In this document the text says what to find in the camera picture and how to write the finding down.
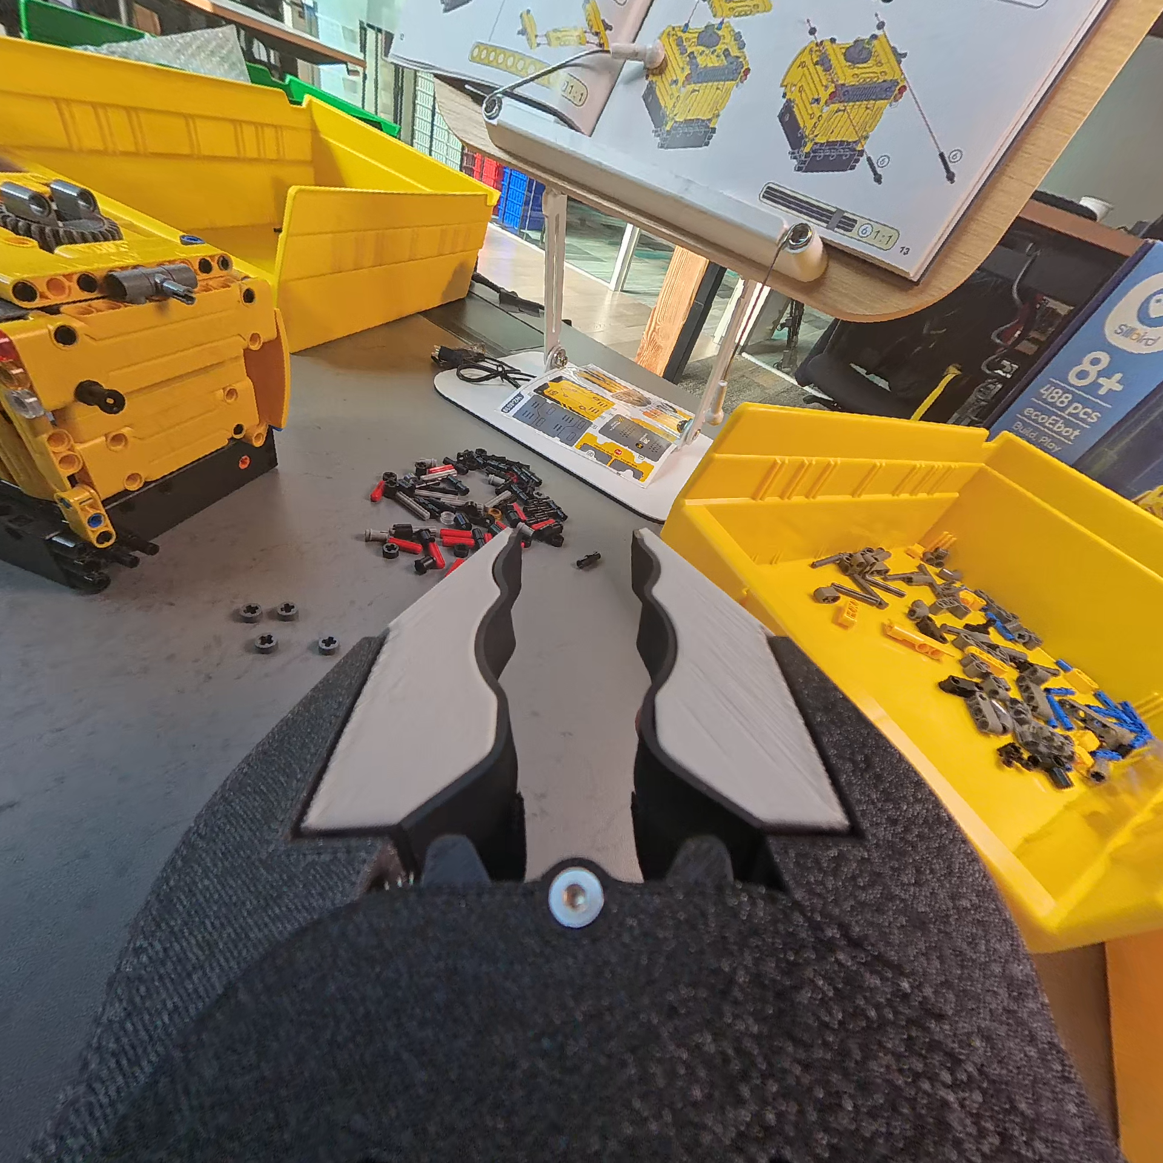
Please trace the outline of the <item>white stand leg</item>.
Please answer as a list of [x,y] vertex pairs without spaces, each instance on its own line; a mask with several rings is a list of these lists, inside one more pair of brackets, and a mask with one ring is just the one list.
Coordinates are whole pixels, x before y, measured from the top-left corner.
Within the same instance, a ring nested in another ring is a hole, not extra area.
[[683,436],[683,445],[693,445],[705,427],[719,427],[723,422],[723,406],[729,386],[730,368],[738,345],[747,339],[751,327],[752,303],[762,296],[766,287],[756,281],[741,281],[738,296],[723,330],[715,362],[700,402],[700,409]]

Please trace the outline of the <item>blue plastic crate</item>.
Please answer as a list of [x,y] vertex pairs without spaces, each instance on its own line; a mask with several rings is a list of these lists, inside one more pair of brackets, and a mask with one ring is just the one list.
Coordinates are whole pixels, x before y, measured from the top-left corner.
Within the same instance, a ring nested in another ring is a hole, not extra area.
[[546,184],[521,170],[503,168],[500,200],[496,219],[502,229],[513,234],[545,233],[546,216],[543,198]]

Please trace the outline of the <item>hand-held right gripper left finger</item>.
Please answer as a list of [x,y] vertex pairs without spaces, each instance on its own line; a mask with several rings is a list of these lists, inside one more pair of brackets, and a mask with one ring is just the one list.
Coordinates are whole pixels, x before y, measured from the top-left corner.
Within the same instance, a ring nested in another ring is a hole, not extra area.
[[387,838],[420,872],[443,836],[493,881],[528,874],[525,807],[500,677],[514,655],[522,543],[493,537],[394,619],[298,821],[309,838]]

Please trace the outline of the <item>lego instruction booklet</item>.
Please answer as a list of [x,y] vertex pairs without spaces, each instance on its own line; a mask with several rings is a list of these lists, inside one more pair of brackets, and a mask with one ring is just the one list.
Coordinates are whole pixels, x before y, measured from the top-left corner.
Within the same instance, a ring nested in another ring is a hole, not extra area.
[[402,3],[394,64],[485,97],[612,42],[514,96],[582,136],[918,281],[1107,3]]

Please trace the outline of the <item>pile of small lego parts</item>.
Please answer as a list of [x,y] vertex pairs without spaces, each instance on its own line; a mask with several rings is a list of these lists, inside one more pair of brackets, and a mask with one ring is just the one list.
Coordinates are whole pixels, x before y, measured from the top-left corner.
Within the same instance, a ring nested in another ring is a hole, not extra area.
[[515,532],[524,548],[567,543],[569,515],[533,467],[485,447],[387,471],[369,501],[381,522],[363,532],[365,544],[420,576],[456,571],[506,532]]

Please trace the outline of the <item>yellow plastic bin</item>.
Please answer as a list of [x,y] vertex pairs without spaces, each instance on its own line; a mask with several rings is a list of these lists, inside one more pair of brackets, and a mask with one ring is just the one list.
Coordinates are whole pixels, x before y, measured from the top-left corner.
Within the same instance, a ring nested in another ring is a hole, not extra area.
[[326,103],[3,39],[3,157],[266,280],[291,352],[461,299],[497,193]]
[[[743,404],[664,539],[794,640],[960,823],[1028,946],[1107,951],[1119,1140],[1161,1160],[1161,518],[1017,436]],[[983,647],[921,647],[910,604],[961,578],[996,645],[1054,669],[1051,777],[943,692]]]

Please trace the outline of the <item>metal page holder clip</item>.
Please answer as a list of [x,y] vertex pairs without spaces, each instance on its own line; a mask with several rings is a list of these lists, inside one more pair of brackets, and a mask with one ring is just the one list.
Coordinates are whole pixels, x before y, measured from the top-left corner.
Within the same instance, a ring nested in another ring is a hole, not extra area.
[[558,72],[572,65],[581,64],[592,57],[603,57],[621,64],[636,62],[644,65],[648,71],[657,71],[665,65],[665,47],[662,42],[657,39],[643,44],[633,42],[612,42],[607,49],[593,47],[586,49],[582,53],[575,53],[572,57],[561,62],[556,62],[540,68],[539,71],[525,78],[520,78],[514,82],[502,86],[497,90],[491,92],[485,97],[485,101],[482,104],[482,114],[485,121],[489,123],[497,121],[497,118],[502,114],[506,97],[515,94],[518,90],[532,83],[538,83],[546,78],[551,78]]

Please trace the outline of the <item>clear bubble wrap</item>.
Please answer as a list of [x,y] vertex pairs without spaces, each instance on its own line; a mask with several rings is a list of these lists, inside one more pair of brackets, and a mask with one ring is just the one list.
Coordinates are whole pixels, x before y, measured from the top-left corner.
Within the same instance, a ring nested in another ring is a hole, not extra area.
[[68,46],[88,53],[175,68],[204,78],[251,83],[239,32],[216,25],[193,32],[150,35],[119,24],[106,22],[89,32],[70,36]]

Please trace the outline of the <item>yellow black lego truck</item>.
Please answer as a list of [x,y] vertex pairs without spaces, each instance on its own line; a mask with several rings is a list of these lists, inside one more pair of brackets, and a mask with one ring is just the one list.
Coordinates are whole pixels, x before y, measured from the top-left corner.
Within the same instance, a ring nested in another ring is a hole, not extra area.
[[290,350],[272,285],[216,245],[3,159],[3,254],[97,265],[219,258],[247,278],[180,301],[23,310],[2,296],[2,560],[82,594],[279,464]]

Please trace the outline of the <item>yellow lego beam assembly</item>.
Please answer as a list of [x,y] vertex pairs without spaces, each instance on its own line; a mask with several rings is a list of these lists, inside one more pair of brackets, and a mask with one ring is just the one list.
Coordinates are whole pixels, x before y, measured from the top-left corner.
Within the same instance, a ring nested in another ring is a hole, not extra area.
[[14,249],[3,254],[2,296],[23,310],[95,299],[142,305],[169,298],[171,292],[165,291],[169,285],[179,287],[178,298],[187,301],[245,278],[234,267],[225,267],[216,256],[162,263],[132,259],[128,265],[100,266],[64,252]]

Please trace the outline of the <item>dark lego pieces heap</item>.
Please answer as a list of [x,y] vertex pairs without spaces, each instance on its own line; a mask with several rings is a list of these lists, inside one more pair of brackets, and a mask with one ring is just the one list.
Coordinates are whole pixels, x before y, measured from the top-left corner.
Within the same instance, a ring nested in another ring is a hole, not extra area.
[[880,616],[882,638],[941,669],[928,683],[956,698],[1008,769],[1037,773],[1058,791],[1127,776],[1161,738],[1129,701],[1076,663],[1054,659],[1043,637],[956,568],[956,539],[899,548],[864,546],[810,561],[830,578],[812,600],[855,630]]

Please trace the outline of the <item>blue toy kit box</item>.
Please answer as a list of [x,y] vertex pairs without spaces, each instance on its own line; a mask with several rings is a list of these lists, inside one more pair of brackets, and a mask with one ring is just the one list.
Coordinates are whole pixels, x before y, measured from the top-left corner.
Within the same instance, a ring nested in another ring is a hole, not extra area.
[[1141,242],[989,417],[1162,515],[1162,241]]

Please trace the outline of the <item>wooden post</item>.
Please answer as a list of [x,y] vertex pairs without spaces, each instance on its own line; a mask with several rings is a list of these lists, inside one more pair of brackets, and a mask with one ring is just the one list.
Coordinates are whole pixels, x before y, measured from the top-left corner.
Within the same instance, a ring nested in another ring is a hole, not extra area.
[[680,338],[708,274],[705,256],[683,247],[675,248],[659,296],[650,312],[635,363],[672,381]]

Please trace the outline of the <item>brown desk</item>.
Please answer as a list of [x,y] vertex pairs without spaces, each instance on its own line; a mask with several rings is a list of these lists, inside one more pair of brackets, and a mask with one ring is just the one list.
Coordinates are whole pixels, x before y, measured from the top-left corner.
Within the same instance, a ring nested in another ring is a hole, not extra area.
[[1019,224],[1037,226],[1122,258],[1132,256],[1144,244],[1144,240],[1123,230],[1033,198],[1015,215],[1013,226]]

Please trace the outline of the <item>printed lego leaflet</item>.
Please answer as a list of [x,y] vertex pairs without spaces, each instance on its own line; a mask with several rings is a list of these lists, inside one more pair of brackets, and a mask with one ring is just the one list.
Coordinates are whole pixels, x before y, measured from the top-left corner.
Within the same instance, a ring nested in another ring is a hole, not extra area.
[[683,442],[694,414],[594,366],[568,364],[517,388],[499,407],[540,434],[646,488]]

